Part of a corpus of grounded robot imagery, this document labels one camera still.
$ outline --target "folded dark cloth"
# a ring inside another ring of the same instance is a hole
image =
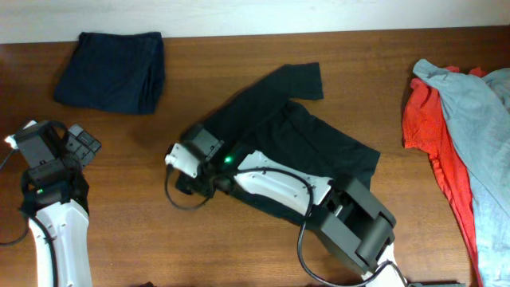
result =
[[[54,99],[106,112],[152,114],[164,80],[161,33],[82,33]]]

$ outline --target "red garment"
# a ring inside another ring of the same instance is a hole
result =
[[[459,72],[457,67],[447,69]],[[483,71],[474,69],[472,73],[480,77]],[[415,147],[429,154],[437,184],[452,207],[477,272],[478,284],[482,286],[478,273],[473,194],[468,171],[453,147],[443,117],[439,92],[418,78],[411,81],[411,88],[414,91],[407,102],[402,121],[404,147]]]

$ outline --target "dark blue fabric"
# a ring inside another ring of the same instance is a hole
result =
[[[164,80],[161,33],[82,33],[54,100],[106,112],[152,114]]]

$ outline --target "pile of clothes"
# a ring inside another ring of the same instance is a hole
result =
[[[480,286],[510,286],[510,69],[413,72],[404,146],[429,154]]]

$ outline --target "black t-shirt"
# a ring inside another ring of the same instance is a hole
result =
[[[292,98],[324,98],[318,63],[282,66],[205,120],[204,127],[226,144],[246,144],[298,171],[333,179],[349,174],[369,188],[379,153]]]

